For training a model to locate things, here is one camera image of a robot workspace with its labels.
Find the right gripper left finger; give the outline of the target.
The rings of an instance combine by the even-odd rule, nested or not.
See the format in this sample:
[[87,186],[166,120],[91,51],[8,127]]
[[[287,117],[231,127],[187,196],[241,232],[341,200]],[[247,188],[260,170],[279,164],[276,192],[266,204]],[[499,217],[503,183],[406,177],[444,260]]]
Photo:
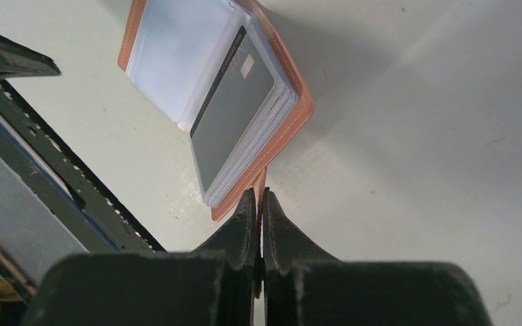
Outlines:
[[251,325],[258,254],[257,202],[189,252],[69,256],[43,279],[23,325]]

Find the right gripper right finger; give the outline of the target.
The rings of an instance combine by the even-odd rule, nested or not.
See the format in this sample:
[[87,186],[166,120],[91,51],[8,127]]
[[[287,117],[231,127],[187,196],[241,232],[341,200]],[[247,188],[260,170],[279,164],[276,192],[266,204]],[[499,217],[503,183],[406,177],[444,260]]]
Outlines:
[[267,325],[490,325],[468,274],[445,261],[343,261],[262,197]]

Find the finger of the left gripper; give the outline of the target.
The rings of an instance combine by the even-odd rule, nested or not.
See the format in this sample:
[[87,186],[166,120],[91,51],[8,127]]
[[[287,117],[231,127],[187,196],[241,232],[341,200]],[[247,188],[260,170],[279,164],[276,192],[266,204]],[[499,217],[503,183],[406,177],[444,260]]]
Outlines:
[[60,69],[50,57],[0,35],[0,80],[60,74]]

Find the brown leather card holder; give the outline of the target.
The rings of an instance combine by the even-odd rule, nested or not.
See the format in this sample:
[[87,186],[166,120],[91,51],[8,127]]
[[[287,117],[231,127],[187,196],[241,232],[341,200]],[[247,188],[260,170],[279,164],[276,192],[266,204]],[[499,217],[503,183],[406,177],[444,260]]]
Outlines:
[[188,133],[214,221],[314,111],[295,62],[257,1],[133,1],[118,65]]

